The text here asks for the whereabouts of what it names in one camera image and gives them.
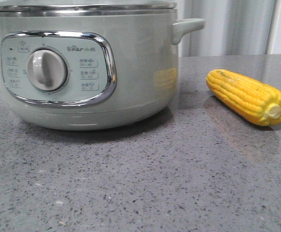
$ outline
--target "slow cooker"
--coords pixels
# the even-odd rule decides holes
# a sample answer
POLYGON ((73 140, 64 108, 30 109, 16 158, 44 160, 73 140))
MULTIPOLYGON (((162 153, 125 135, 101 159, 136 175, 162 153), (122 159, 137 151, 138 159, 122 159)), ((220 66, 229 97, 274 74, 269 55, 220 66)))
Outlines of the slow cooker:
POLYGON ((11 110, 58 130, 123 126, 177 89, 177 46, 203 19, 156 0, 0 3, 0 86, 11 110))

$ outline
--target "yellow corn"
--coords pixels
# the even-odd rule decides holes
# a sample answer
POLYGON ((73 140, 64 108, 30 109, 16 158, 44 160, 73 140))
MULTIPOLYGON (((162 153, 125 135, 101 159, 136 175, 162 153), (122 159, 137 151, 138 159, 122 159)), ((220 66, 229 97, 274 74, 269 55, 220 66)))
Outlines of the yellow corn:
POLYGON ((281 91, 253 78, 223 69, 206 78, 209 89, 228 107, 259 126, 281 122, 281 91))

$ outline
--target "granite countertop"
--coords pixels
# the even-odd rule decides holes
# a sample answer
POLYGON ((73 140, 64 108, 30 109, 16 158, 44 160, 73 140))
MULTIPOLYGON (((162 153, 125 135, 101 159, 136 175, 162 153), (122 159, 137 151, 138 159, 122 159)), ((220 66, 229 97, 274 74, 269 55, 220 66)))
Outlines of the granite countertop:
POLYGON ((281 124, 205 84, 224 68, 281 90, 281 55, 179 61, 174 100, 126 127, 40 128, 0 98, 0 232, 281 232, 281 124))

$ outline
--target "cooker handle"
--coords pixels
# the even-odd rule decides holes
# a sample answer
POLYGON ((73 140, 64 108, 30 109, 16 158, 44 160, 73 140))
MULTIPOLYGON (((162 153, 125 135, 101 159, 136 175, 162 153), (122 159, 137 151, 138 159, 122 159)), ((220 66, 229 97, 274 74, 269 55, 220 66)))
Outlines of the cooker handle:
POLYGON ((192 31, 201 30, 205 27, 205 20, 202 18, 189 18, 178 20, 173 24, 172 45, 180 43, 181 38, 192 31))

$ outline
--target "cooker lid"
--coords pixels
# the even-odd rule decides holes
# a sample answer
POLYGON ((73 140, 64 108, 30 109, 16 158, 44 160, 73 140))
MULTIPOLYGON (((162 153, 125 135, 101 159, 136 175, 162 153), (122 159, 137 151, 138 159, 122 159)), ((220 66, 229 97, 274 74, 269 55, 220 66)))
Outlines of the cooker lid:
POLYGON ((160 0, 7 0, 0 12, 151 10, 173 9, 176 3, 160 0))

